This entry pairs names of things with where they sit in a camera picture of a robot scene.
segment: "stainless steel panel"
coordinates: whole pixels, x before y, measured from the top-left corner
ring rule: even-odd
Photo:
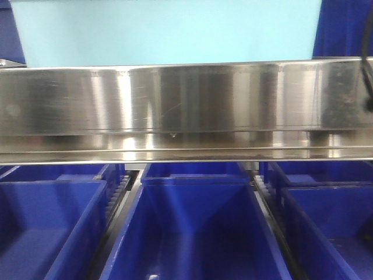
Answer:
[[[0,162],[373,158],[359,59],[0,70]]]

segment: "blue bin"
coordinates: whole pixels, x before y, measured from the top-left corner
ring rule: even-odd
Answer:
[[[109,200],[119,184],[120,174],[115,164],[61,164],[14,166],[0,175],[0,182],[16,181],[92,181],[107,182],[106,197]]]
[[[251,187],[142,185],[100,280],[290,280]]]
[[[159,184],[247,183],[248,173],[237,162],[152,163],[141,182]]]
[[[310,280],[373,279],[373,187],[283,190],[287,241]]]
[[[270,191],[281,200],[289,187],[346,186],[373,183],[373,165],[365,161],[270,162]]]
[[[105,185],[0,183],[0,278],[83,279],[106,225]]]
[[[7,172],[9,169],[13,167],[14,167],[13,165],[0,166],[0,176],[2,176],[5,172]]]

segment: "light blue container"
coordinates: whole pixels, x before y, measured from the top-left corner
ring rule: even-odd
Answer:
[[[321,0],[11,0],[29,67],[303,60]]]

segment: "black cable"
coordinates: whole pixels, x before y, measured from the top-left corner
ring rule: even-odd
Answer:
[[[368,61],[369,44],[373,26],[373,5],[369,11],[367,20],[365,22],[363,41],[361,43],[361,71],[365,87],[368,92],[368,99],[365,101],[365,107],[369,112],[373,112],[373,69]]]

